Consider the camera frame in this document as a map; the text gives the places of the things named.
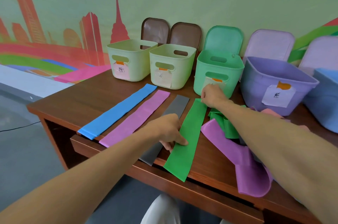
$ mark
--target power cord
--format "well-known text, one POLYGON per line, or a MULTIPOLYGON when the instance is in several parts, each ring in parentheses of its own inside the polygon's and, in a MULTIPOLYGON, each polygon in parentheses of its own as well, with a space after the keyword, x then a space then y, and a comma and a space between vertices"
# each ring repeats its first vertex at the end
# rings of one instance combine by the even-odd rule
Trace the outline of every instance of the power cord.
POLYGON ((12 130, 16 130, 16 129, 18 129, 18 128, 25 128, 25 127, 31 126, 31 125, 33 125, 33 124, 29 124, 29 125, 22 126, 22 127, 17 127, 17 128, 12 128, 12 129, 10 129, 10 130, 3 130, 3 131, 12 131, 12 130))

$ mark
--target paper label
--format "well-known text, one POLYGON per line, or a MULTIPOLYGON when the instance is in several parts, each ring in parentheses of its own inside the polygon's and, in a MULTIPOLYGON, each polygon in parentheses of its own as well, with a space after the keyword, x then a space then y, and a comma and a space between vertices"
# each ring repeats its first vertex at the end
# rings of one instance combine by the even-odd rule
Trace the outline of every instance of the paper label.
POLYGON ((172 73, 163 68, 158 68, 155 72, 155 82, 165 88, 171 88, 172 73))
POLYGON ((278 85, 270 85, 264 94, 262 103, 267 106, 288 107, 293 95, 296 93, 296 89, 290 86, 284 86, 281 89, 281 83, 278 85))
POLYGON ((122 80, 130 80, 128 65, 124 62, 116 61, 113 65, 115 78, 122 80))
POLYGON ((205 77, 202 89, 208 85, 208 84, 217 84, 221 90, 224 91, 225 87, 226 87, 226 83, 225 81, 219 80, 219 79, 214 79, 214 78, 210 78, 210 77, 205 77))

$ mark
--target folded blue strip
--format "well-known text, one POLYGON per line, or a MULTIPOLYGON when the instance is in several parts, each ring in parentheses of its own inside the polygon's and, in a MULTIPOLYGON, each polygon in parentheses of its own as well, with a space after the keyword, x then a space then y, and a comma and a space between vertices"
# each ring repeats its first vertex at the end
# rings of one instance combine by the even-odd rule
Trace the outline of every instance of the folded blue strip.
POLYGON ((146 84, 143 88, 132 94, 130 97, 126 98, 124 101, 118 103, 116 106, 103 113, 95 120, 83 126, 78 130, 78 132, 83 136, 93 140, 95 137, 99 136, 107 128, 113 125, 123 115, 133 109, 156 88, 157 86, 146 84))

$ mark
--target person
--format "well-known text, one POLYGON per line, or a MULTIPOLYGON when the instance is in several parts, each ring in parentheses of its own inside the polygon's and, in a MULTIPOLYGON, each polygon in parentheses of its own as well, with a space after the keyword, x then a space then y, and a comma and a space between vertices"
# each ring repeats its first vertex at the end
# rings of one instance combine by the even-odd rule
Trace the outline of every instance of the person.
MULTIPOLYGON (((338 223, 338 148, 297 125, 234 104, 217 85, 205 86, 201 98, 230 120, 287 192, 324 224, 338 223)), ((175 143, 187 145, 179 129, 175 114, 150 121, 8 206, 0 213, 0 223, 85 223, 144 151, 158 141, 170 151, 175 143)), ((180 223, 171 197, 162 195, 154 201, 142 220, 150 223, 180 223)))

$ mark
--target drawer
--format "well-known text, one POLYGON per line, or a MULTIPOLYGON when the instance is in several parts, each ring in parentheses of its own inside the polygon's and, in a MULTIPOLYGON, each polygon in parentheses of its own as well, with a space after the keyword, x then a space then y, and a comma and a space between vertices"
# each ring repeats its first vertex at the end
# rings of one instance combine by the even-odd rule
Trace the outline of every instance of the drawer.
MULTIPOLYGON (((71 142, 74 150, 86 157, 92 157, 105 149, 104 146, 78 135, 71 137, 71 142)), ((261 211, 243 205, 240 202, 201 187, 198 184, 189 181, 182 182, 174 175, 159 168, 149 166, 141 161, 137 161, 126 172, 126 175, 233 224, 264 223, 263 213, 261 211)))

